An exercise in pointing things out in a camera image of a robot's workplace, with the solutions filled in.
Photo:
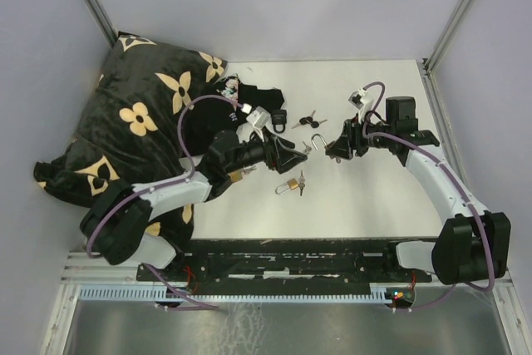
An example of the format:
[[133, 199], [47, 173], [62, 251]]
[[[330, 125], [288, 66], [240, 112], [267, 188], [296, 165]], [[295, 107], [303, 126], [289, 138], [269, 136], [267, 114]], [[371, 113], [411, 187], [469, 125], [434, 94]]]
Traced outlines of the large brass padlock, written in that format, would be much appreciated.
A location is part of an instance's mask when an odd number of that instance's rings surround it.
[[232, 183], [237, 183], [241, 181], [243, 177], [243, 171], [242, 170], [236, 170], [228, 173], [228, 177], [230, 178], [230, 181]]

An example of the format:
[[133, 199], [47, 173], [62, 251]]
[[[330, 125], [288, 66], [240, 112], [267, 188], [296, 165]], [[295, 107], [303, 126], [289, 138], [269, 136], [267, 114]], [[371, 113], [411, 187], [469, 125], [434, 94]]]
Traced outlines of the small padlock key bunch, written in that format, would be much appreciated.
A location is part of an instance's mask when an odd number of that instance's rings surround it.
[[306, 180], [305, 180], [303, 172], [301, 172], [299, 180], [298, 180], [298, 188], [299, 188], [299, 194], [300, 195], [303, 195], [303, 191], [304, 191], [305, 186], [306, 186]]

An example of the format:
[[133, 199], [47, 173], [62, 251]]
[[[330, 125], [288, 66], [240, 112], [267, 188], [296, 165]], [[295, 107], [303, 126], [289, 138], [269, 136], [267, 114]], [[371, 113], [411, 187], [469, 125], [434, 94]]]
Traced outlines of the small brass padlock long shackle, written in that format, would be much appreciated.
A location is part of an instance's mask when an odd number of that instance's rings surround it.
[[286, 183], [278, 186], [275, 189], [276, 195], [284, 195], [292, 190], [297, 190], [299, 188], [299, 182], [296, 179], [288, 180]]

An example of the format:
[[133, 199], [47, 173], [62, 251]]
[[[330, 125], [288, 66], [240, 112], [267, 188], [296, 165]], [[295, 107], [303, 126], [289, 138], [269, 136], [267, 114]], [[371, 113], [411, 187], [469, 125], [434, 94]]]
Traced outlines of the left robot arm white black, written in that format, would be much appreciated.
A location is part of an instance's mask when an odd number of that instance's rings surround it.
[[268, 129], [253, 134], [249, 141], [240, 141], [233, 131], [221, 131], [190, 173], [145, 184], [112, 182], [80, 223], [86, 251], [110, 265], [134, 261], [155, 268], [164, 279], [177, 279], [184, 270], [179, 247], [147, 234], [150, 224], [186, 205], [220, 197], [231, 186], [233, 172], [263, 163], [283, 174], [307, 158], [293, 142]]

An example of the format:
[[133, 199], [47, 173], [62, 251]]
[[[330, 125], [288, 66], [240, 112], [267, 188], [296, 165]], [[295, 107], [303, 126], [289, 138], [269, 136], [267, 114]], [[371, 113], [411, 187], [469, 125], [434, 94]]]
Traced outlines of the black padlock key bunch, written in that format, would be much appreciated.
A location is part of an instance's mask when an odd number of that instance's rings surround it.
[[317, 129], [320, 125], [327, 122], [327, 119], [318, 121], [314, 119], [316, 111], [313, 110], [308, 116], [302, 117], [298, 120], [298, 122], [293, 126], [293, 129], [296, 129], [300, 126], [310, 126], [313, 129]]

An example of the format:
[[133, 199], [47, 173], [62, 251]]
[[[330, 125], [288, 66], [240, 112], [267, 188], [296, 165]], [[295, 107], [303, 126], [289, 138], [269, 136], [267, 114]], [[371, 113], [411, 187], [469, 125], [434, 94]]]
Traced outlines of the large padlock key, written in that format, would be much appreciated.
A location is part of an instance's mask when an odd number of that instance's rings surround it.
[[257, 166], [256, 165], [247, 166], [247, 167], [244, 167], [241, 170], [241, 174], [242, 175], [249, 175], [250, 173], [252, 173], [255, 170], [257, 170]]

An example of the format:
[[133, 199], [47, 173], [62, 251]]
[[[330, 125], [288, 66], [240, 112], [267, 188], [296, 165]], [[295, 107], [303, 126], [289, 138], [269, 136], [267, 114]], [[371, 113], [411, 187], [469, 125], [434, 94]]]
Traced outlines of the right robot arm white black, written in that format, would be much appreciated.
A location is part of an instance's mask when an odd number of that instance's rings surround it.
[[443, 225], [436, 241], [402, 241], [381, 261], [382, 273], [400, 281], [412, 269], [434, 274], [443, 284], [492, 286], [505, 276], [511, 224], [502, 212], [491, 212], [460, 180], [444, 158], [440, 142], [418, 126], [416, 101], [410, 96], [386, 100], [386, 117], [377, 123], [364, 91], [350, 96], [357, 114], [343, 124], [341, 135], [326, 145], [332, 159], [350, 160], [371, 148], [386, 149], [419, 182]]

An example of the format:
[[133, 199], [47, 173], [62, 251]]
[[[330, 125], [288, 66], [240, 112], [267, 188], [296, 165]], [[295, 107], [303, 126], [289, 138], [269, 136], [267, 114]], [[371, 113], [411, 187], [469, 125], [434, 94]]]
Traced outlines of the black padlock with keys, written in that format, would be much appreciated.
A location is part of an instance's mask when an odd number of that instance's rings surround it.
[[271, 112], [271, 123], [273, 132], [283, 134], [286, 130], [288, 121], [288, 112], [284, 109], [274, 110]]

